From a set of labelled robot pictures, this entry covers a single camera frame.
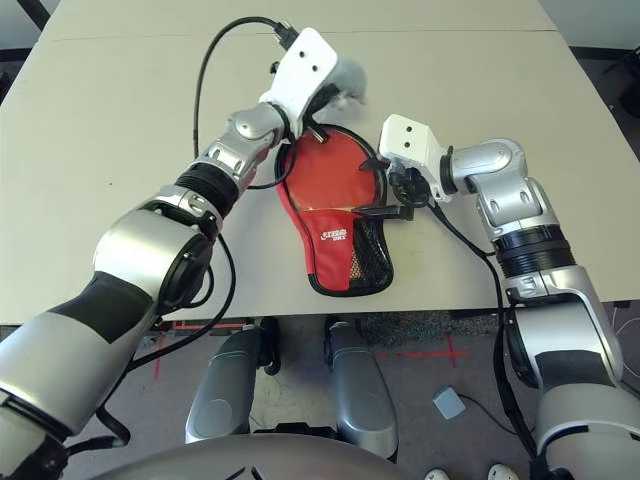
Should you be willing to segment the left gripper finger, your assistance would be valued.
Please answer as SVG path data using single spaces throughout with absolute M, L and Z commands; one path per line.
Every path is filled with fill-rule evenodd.
M 326 107 L 345 107 L 352 99 L 350 89 L 340 88 L 335 84 L 326 85 L 323 88 L 323 98 Z

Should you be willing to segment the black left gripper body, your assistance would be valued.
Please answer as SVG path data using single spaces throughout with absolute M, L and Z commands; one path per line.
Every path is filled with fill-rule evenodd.
M 329 86 L 322 87 L 310 100 L 303 115 L 303 127 L 310 130 L 313 136 L 320 142 L 326 143 L 329 136 L 320 124 L 314 119 L 314 115 L 329 104 Z

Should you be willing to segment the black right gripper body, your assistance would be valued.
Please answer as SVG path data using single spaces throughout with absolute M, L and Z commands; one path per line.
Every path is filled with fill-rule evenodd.
M 430 186 L 418 169 L 392 162 L 387 169 L 387 179 L 394 196 L 405 207 L 434 206 Z

